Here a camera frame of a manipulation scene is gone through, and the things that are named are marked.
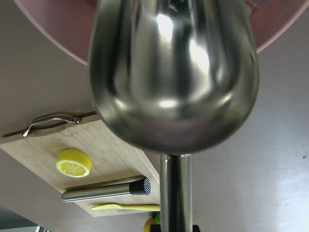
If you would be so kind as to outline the steel ice scoop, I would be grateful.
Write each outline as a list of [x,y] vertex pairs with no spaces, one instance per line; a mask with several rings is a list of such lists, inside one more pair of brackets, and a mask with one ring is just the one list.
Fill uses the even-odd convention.
[[191,232],[191,155],[237,131],[258,92],[246,3],[100,0],[88,65],[107,127],[160,154],[161,231]]

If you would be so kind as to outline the pink bowl of ice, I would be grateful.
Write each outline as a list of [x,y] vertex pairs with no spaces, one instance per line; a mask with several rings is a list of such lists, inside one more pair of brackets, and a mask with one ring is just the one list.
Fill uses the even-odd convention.
[[[307,0],[247,0],[255,44],[261,52],[308,8]],[[30,22],[51,42],[87,64],[95,0],[16,0]]]

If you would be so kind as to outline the bamboo cutting board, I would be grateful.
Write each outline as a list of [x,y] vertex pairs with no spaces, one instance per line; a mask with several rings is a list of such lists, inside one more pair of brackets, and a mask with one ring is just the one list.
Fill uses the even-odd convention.
[[[78,205],[94,217],[129,214],[129,210],[95,210],[105,203],[123,205],[159,205],[159,174],[146,154],[114,135],[97,115],[83,117],[78,124],[63,124],[44,130],[33,130],[24,137],[21,133],[1,138],[0,147],[14,159],[34,172],[59,192],[84,185],[92,187],[100,182],[118,182],[123,178],[143,175],[150,180],[149,195],[127,195],[91,201]],[[92,160],[90,174],[73,178],[56,169],[59,153],[75,148],[88,154]]]

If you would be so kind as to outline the steel muddler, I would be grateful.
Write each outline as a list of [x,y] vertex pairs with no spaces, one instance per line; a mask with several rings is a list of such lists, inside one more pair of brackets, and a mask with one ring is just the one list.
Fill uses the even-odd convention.
[[62,193],[62,201],[71,203],[127,195],[149,195],[150,193],[151,181],[149,178],[141,176],[111,184],[97,184],[69,189]]

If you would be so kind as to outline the lemon half slice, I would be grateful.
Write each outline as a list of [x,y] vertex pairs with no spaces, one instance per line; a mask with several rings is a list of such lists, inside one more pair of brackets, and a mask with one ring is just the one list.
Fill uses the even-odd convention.
[[88,176],[91,167],[91,157],[81,150],[72,148],[62,150],[56,162],[56,168],[61,174],[73,178]]

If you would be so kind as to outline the green lime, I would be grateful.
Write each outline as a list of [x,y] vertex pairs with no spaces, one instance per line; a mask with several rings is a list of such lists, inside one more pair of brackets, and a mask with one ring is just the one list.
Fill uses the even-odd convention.
[[156,224],[161,224],[161,212],[157,212],[156,216],[155,216],[155,221]]

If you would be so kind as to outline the yellow plastic knife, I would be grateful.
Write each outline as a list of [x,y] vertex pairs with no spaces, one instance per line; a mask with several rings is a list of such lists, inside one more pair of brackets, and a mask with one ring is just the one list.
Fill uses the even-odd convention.
[[117,203],[102,204],[94,206],[92,210],[106,210],[106,209],[124,209],[124,210],[141,210],[141,211],[155,211],[159,212],[161,207],[159,205],[123,205]]

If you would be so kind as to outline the yellow lemon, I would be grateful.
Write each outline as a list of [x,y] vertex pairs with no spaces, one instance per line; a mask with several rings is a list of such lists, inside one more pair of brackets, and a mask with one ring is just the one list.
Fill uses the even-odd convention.
[[143,226],[143,231],[150,232],[151,226],[156,224],[156,219],[154,217],[149,218]]

